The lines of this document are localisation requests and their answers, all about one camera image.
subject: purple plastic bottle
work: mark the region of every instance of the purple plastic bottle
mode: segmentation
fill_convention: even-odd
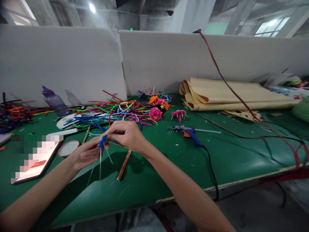
[[[49,106],[57,115],[63,116],[70,113],[70,110],[67,108],[61,97],[56,95],[52,90],[46,88],[44,85],[42,85],[42,87],[42,93],[45,96],[44,100],[47,102],[47,104],[49,104]]]

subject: white partition board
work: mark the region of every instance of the white partition board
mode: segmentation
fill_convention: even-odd
[[[189,77],[220,80],[199,34],[119,31],[127,93],[178,91]],[[250,82],[266,73],[309,73],[309,39],[206,35],[222,75]]]
[[[116,29],[0,25],[0,91],[37,107],[42,84],[67,105],[104,101],[103,89],[126,99],[120,49]]]

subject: bottle cap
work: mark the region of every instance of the bottle cap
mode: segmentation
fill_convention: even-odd
[[[43,93],[43,95],[44,95],[45,97],[50,97],[50,96],[52,96],[52,95],[55,95],[55,93],[54,93],[53,90],[50,90],[50,89],[46,88],[44,85],[42,85],[42,87],[43,87],[42,93]]]

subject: green tabletop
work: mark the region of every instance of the green tabletop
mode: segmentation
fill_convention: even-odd
[[[281,139],[238,138],[192,114],[185,109],[178,97],[173,100],[173,103],[179,105],[172,106],[165,118],[158,122],[158,125],[144,126],[143,134],[203,189],[214,185],[206,151],[202,148],[195,148],[190,139],[184,138],[182,133],[171,133],[167,127],[185,125],[196,129],[222,132],[221,134],[200,131],[195,133],[210,152],[212,166],[219,185],[271,174],[295,165],[292,151]],[[178,122],[178,119],[171,119],[171,112],[179,109],[187,110],[188,116],[181,123]],[[283,115],[273,117],[269,115],[270,112],[281,112]],[[195,113],[204,115],[209,120],[243,136],[274,135],[273,132],[257,127],[257,125],[263,126],[261,123],[227,117],[212,111]],[[309,138],[309,125],[295,118],[290,111],[264,111],[261,114],[268,121],[279,123],[299,133],[304,139]],[[1,210],[13,203],[40,180],[32,180],[19,185],[10,184],[10,179],[15,176],[15,172],[19,171],[19,166],[24,165],[24,159],[28,159],[28,154],[32,153],[32,148],[36,147],[37,141],[42,140],[41,136],[59,131],[56,123],[52,122],[57,118],[56,114],[39,115],[37,118],[36,123],[13,131],[20,135],[27,135],[35,131],[35,135],[31,136],[31,139],[30,136],[27,136],[21,142],[10,141],[6,144],[7,149],[0,152]],[[278,129],[289,134],[287,130],[279,126],[271,126],[277,129],[277,132],[282,136],[286,135]],[[91,132],[100,133],[99,129],[93,129]],[[64,142],[69,140],[82,142],[85,133],[86,131],[83,131],[67,136]],[[289,142],[294,148],[299,145],[297,141],[290,140]],[[92,166],[83,169],[46,209],[35,228],[61,227],[108,213],[151,205],[159,199],[171,197],[171,191],[154,168],[136,152],[131,154],[122,180],[116,180],[127,152],[126,148],[111,144],[109,153],[114,164],[111,164],[107,153],[104,152],[102,180],[99,181],[99,163],[97,162],[90,185],[86,187]],[[301,161],[304,161],[304,150],[302,149],[299,154]],[[55,156],[47,173],[61,161],[62,158]]]

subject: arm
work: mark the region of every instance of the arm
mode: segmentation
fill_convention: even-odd
[[[0,214],[1,231],[29,231],[43,211],[84,167],[98,160],[100,138],[78,147]]]
[[[116,121],[103,134],[143,155],[200,231],[235,231],[213,200],[187,174],[149,143],[134,122]]]

